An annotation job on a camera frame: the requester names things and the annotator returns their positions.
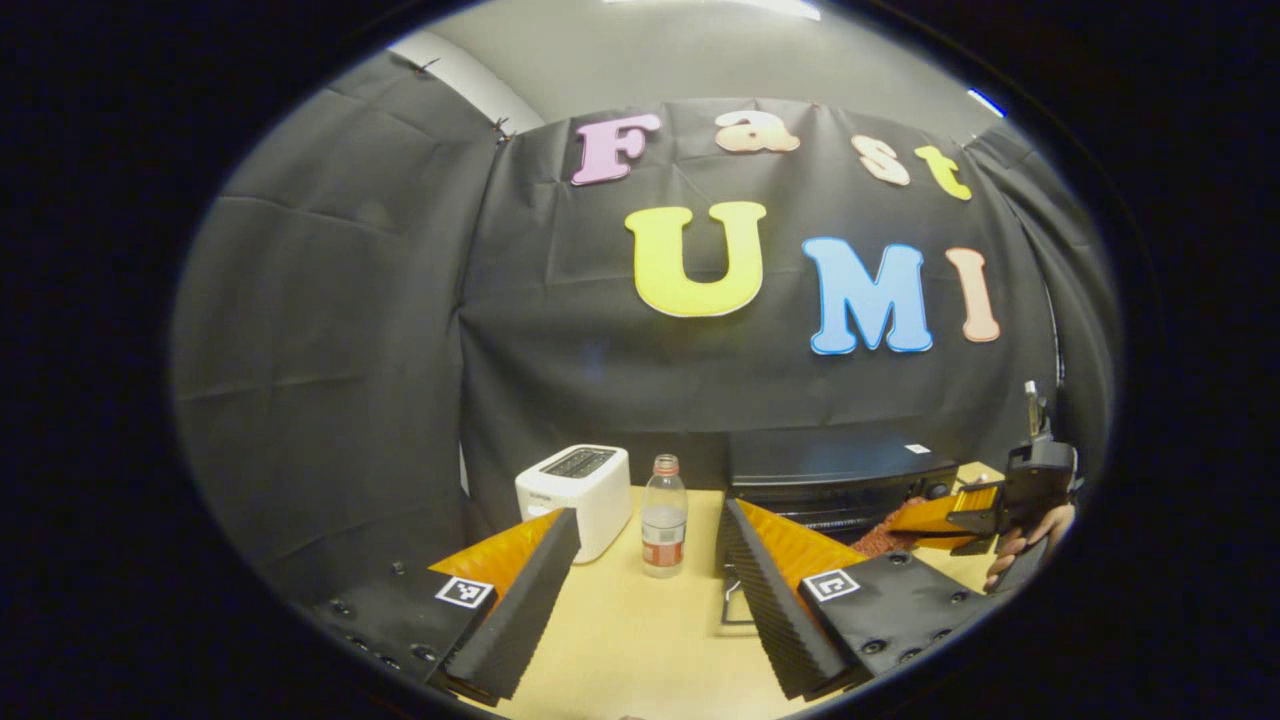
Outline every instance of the letter m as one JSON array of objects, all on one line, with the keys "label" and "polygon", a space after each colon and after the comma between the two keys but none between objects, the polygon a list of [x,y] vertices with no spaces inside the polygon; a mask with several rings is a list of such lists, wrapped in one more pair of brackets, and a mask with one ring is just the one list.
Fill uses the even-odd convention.
[{"label": "letter m", "polygon": [[924,293],[920,265],[924,256],[906,245],[890,245],[881,256],[881,268],[873,281],[849,242],[836,237],[814,237],[804,241],[804,254],[818,265],[820,287],[822,329],[810,346],[819,355],[844,355],[858,347],[849,331],[849,315],[858,323],[867,347],[876,350],[890,315],[890,350],[922,352],[933,347],[933,336],[924,324]]}]

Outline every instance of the black curtain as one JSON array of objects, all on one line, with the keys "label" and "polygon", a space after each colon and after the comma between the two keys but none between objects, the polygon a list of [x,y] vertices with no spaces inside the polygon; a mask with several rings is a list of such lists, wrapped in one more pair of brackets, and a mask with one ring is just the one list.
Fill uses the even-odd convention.
[{"label": "black curtain", "polygon": [[180,434],[224,530],[289,598],[463,547],[454,302],[489,126],[379,54],[262,138],[191,250]]},{"label": "black curtain", "polygon": [[[791,152],[730,154],[714,141],[714,120],[733,110],[773,113],[801,145]],[[643,113],[657,114],[662,129],[648,133],[630,176],[570,183],[582,154],[577,127]],[[893,147],[910,183],[873,178],[851,145],[854,135]],[[914,156],[924,145],[955,160],[970,201],[934,182]],[[1056,402],[1059,364],[1051,301],[1027,223],[1010,209],[1000,170],[978,159],[969,147],[899,123],[780,100],[666,102],[517,136],[494,164],[460,311],[462,443],[472,497],[486,520],[495,529],[518,521],[516,474],[577,442],[627,447],[635,483],[645,482],[655,452],[671,451],[681,455],[691,487],[722,487],[728,432],[892,423],[956,460],[1002,469],[1007,451],[1027,437],[1023,383],[1036,380]],[[1048,195],[1056,200],[1061,192]],[[767,209],[759,222],[758,296],[719,318],[672,318],[646,306],[634,284],[634,237],[623,218],[646,208],[689,208],[686,273],[714,281],[726,272],[727,255],[723,228],[708,208],[723,201]],[[819,328],[818,275],[800,245],[818,236],[847,240],[873,275],[887,245],[920,250],[933,347],[897,354],[860,341],[850,355],[815,355],[809,338]],[[1002,331],[995,342],[963,337],[965,307],[945,256],[950,247],[986,258]],[[1055,310],[1094,311],[1061,305]]]},{"label": "black curtain", "polygon": [[1110,450],[1123,387],[1124,328],[1106,238],[1043,154],[1009,124],[969,146],[974,163],[1004,195],[1036,252],[1052,299],[1061,352],[1055,428],[1080,450],[1092,495]]}]

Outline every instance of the hand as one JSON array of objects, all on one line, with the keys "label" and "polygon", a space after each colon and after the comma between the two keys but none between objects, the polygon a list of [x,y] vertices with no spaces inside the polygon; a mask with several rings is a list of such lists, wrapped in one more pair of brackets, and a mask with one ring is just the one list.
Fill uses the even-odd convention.
[{"label": "hand", "polygon": [[1044,519],[1041,520],[1039,527],[1030,536],[1024,538],[1021,528],[1014,528],[1005,533],[1005,537],[1000,541],[1000,547],[996,550],[996,561],[987,570],[987,584],[983,585],[983,589],[989,591],[991,585],[996,584],[996,578],[1014,564],[1014,557],[1029,546],[1039,542],[1046,534],[1048,536],[1048,547],[1044,552],[1052,552],[1057,541],[1062,539],[1062,536],[1066,534],[1066,529],[1071,527],[1074,520],[1075,507],[1060,505],[1044,514]]}]

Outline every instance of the black foam pad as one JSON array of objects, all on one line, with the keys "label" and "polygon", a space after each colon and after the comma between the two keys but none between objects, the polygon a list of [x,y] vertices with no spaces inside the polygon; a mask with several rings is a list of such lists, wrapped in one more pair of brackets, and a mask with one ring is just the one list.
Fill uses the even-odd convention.
[{"label": "black foam pad", "polygon": [[580,547],[577,514],[564,509],[480,629],[445,662],[448,688],[494,706],[511,700],[538,648]]},{"label": "black foam pad", "polygon": [[736,500],[724,502],[719,533],[782,693],[812,700],[856,682],[860,666],[841,657],[796,601]]}]

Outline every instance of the white toaster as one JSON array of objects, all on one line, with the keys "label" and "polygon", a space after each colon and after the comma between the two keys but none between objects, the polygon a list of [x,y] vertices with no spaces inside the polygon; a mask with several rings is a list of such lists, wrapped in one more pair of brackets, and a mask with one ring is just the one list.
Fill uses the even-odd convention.
[{"label": "white toaster", "polygon": [[600,445],[566,447],[516,475],[516,500],[521,520],[557,507],[575,509],[581,548],[573,562],[595,560],[631,519],[627,451]]}]

